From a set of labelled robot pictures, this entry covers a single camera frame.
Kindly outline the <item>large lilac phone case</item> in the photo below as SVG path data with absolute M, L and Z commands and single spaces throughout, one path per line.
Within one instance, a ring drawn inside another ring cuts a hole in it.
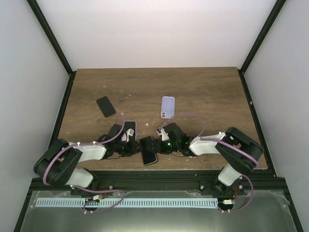
M 130 138 L 136 140 L 137 137 L 137 123 L 136 121 L 125 121 L 124 124 L 124 130 L 123 130 L 123 135 L 122 135 L 122 141 L 123 142 L 128 142 Z

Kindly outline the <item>small lilac phone case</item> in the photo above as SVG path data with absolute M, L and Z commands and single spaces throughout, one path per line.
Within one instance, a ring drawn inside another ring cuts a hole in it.
M 162 97 L 161 118 L 170 119 L 175 114 L 175 98 L 170 96 Z

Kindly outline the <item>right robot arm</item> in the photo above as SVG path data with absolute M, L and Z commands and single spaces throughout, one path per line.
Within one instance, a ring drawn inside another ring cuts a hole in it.
M 157 129 L 158 139 L 147 136 L 140 139 L 144 165 L 157 162 L 157 154 L 180 152 L 185 157 L 220 154 L 227 162 L 214 181 L 214 189 L 221 195 L 227 194 L 234 182 L 249 175 L 258 167 L 264 149 L 255 140 L 235 127 L 216 135 L 188 136 L 176 123 Z

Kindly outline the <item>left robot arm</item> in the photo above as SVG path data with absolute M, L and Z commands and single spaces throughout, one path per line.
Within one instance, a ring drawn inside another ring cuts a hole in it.
M 87 195 L 94 195 L 99 185 L 95 175 L 77 165 L 89 160 L 106 160 L 115 153 L 121 158 L 139 153 L 136 129 L 136 121 L 125 121 L 124 126 L 114 124 L 108 134 L 87 145 L 57 139 L 35 163 L 33 171 L 40 178 L 47 173 L 45 181 L 51 186 L 80 186 Z

